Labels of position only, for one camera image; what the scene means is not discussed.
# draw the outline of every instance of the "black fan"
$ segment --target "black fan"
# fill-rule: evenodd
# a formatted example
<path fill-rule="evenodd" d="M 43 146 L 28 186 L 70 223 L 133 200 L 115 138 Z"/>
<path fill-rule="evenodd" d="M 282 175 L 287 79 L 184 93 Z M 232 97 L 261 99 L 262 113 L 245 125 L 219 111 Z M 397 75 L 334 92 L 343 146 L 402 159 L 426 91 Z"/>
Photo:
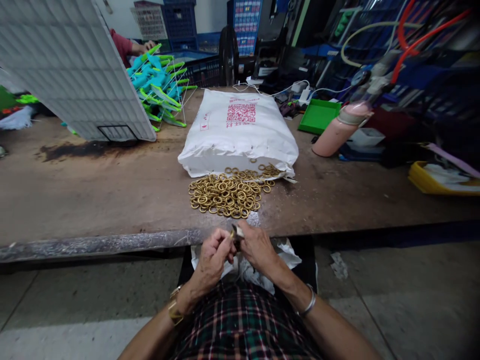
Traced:
<path fill-rule="evenodd" d="M 235 34 L 235 30 L 231 25 L 227 25 L 221 30 L 218 59 L 220 62 L 220 86 L 236 84 L 239 46 L 237 44 L 237 34 Z"/>

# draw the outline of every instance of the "silver bracelet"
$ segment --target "silver bracelet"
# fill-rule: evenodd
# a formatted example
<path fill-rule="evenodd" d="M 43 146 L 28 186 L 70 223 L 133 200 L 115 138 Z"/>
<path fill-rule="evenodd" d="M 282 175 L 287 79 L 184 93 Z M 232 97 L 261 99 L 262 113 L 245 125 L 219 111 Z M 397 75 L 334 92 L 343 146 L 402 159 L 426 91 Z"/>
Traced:
<path fill-rule="evenodd" d="M 310 304 L 308 304 L 308 306 L 303 312 L 299 312 L 299 311 L 296 312 L 296 314 L 300 317 L 304 317 L 305 315 L 307 315 L 310 312 L 310 310 L 314 308 L 315 301 L 317 300 L 317 298 L 315 297 L 314 288 L 310 284 L 307 284 L 307 286 L 310 288 L 310 291 L 311 291 L 311 300 L 310 300 Z"/>

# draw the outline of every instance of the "woven plastic bag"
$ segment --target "woven plastic bag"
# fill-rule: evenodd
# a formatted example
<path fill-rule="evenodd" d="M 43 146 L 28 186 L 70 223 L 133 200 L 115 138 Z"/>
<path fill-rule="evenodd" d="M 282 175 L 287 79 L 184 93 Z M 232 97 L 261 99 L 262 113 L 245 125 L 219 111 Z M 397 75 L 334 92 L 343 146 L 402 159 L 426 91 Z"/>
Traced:
<path fill-rule="evenodd" d="M 178 162 L 192 178 L 272 164 L 292 178 L 299 148 L 273 98 L 205 89 Z"/>

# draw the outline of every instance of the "red sleeve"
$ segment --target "red sleeve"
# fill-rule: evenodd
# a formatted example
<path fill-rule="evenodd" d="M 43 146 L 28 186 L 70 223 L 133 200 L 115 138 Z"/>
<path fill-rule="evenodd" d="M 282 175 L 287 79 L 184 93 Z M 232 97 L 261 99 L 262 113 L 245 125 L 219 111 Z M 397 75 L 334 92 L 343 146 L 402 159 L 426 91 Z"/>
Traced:
<path fill-rule="evenodd" d="M 130 64 L 127 61 L 127 56 L 132 53 L 132 42 L 127 38 L 117 34 L 114 29 L 110 29 L 110 36 L 115 44 L 116 49 L 118 50 L 118 54 L 120 55 L 123 64 L 126 68 L 129 68 Z"/>

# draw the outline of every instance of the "gray floor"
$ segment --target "gray floor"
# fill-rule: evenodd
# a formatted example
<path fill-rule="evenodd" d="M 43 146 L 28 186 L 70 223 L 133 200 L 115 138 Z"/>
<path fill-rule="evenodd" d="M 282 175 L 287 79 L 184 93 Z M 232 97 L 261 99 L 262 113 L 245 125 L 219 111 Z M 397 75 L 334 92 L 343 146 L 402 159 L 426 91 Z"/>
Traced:
<path fill-rule="evenodd" d="M 480 242 L 316 249 L 320 295 L 385 359 L 466 359 L 479 338 Z M 181 259 L 0 275 L 0 360 L 116 359 L 175 287 Z"/>

